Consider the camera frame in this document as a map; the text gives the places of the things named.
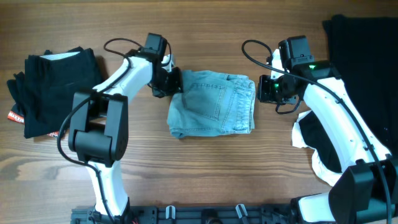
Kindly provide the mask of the black garment stack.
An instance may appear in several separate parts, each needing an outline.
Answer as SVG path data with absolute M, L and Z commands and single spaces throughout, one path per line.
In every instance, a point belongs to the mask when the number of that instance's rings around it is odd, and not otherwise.
M 91 48 L 60 54 L 46 50 L 24 63 L 25 71 L 8 80 L 7 87 L 15 101 L 11 111 L 24 118 L 26 139 L 58 131 L 72 110 L 75 92 L 103 81 Z

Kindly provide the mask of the light blue denim shorts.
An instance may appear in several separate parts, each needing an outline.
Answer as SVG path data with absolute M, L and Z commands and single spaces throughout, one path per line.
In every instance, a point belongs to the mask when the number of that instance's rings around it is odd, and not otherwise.
M 249 134 L 254 129 L 256 87 L 249 77 L 184 70 L 182 82 L 167 117 L 173 137 Z

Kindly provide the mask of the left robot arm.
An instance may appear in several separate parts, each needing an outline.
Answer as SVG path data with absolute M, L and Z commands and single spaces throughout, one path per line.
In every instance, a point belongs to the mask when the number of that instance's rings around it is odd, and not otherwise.
M 148 34 L 144 45 L 122 58 L 121 67 L 106 81 L 74 94 L 72 111 L 60 128 L 61 133 L 69 131 L 68 147 L 77 159 L 62 149 L 59 153 L 89 172 L 96 196 L 88 210 L 92 223 L 132 223 L 120 163 L 129 138 L 129 103 L 145 86 L 156 98 L 182 92 L 181 71 L 161 35 Z

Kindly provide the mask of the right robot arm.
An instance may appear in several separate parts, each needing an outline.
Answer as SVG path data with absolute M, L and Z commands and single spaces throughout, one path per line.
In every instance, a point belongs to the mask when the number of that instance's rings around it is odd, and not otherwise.
M 397 159 L 363 121 L 336 67 L 316 61 L 305 36 L 279 42 L 265 67 L 272 73 L 259 79 L 259 101 L 305 103 L 331 141 L 342 171 L 329 192 L 293 199 L 287 221 L 391 222 L 397 216 Z

